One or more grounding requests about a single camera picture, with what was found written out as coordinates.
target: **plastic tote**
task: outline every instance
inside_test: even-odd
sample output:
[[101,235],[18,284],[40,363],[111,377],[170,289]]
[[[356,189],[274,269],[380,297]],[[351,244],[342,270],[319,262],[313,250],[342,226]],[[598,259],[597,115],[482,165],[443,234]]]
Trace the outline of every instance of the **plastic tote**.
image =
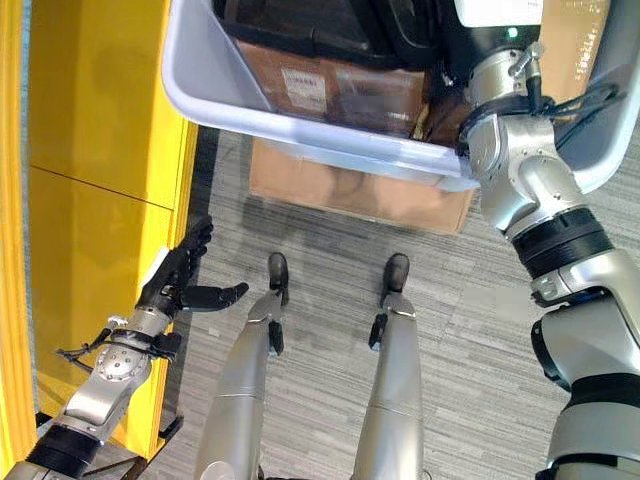
[[[640,109],[640,2],[612,0],[591,84],[616,81],[624,101],[602,112],[561,151],[584,192],[615,173]],[[287,153],[352,170],[457,191],[477,186],[450,148],[275,114],[207,0],[173,0],[162,78],[195,123],[277,142]]]

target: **cardboard box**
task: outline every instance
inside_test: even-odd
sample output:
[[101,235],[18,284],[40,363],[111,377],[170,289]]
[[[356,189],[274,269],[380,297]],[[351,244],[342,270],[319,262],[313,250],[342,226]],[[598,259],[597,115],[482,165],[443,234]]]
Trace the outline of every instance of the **cardboard box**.
[[562,103],[585,92],[608,13],[609,0],[544,2],[540,31],[546,47],[540,61],[544,95]]
[[346,170],[280,152],[255,138],[250,190],[256,195],[383,223],[459,232],[473,190],[445,192],[417,182]]
[[[609,0],[547,0],[540,41],[546,47],[540,62],[542,92],[556,103],[587,89],[609,13]],[[423,140],[454,147],[471,105],[459,89],[434,92],[423,128]]]
[[402,137],[415,127],[423,72],[372,70],[236,43],[279,113]]

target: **yellow wall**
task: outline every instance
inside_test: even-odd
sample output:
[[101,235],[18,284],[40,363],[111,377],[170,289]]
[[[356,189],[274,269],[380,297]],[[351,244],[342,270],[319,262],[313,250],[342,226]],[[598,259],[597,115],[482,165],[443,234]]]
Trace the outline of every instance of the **yellow wall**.
[[22,2],[0,1],[0,476],[36,440],[22,226]]
[[[55,415],[86,373],[56,348],[128,315],[158,248],[180,240],[196,127],[160,78],[168,0],[33,3],[29,92],[33,318],[40,408]],[[114,438],[147,458],[166,361],[134,395]]]

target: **label on box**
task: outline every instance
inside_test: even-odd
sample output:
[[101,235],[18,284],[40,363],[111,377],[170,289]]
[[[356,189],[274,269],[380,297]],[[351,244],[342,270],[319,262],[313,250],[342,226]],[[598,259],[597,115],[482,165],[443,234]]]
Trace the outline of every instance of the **label on box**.
[[327,97],[322,75],[283,68],[282,76],[287,87],[287,95],[294,107],[326,113]]

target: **floor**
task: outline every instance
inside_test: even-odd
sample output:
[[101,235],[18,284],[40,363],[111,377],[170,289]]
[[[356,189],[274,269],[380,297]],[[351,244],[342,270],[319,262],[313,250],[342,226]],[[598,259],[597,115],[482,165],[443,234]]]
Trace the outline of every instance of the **floor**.
[[[212,213],[215,235],[199,283],[246,281],[251,290],[229,310],[176,325],[188,341],[170,373],[167,410],[177,405],[185,424],[143,478],[191,477],[225,357],[266,288],[274,250],[289,261],[291,302],[285,351],[268,370],[267,475],[349,478],[376,368],[366,339],[379,279],[400,251],[412,261],[405,292],[418,312],[425,470],[438,480],[533,478],[567,395],[544,378],[532,353],[529,331],[541,310],[529,301],[512,248],[482,219],[478,198],[459,235],[411,232],[252,197],[250,153],[248,137],[201,131],[191,206]],[[637,263],[639,159],[636,126],[618,173],[589,195],[610,238]]]

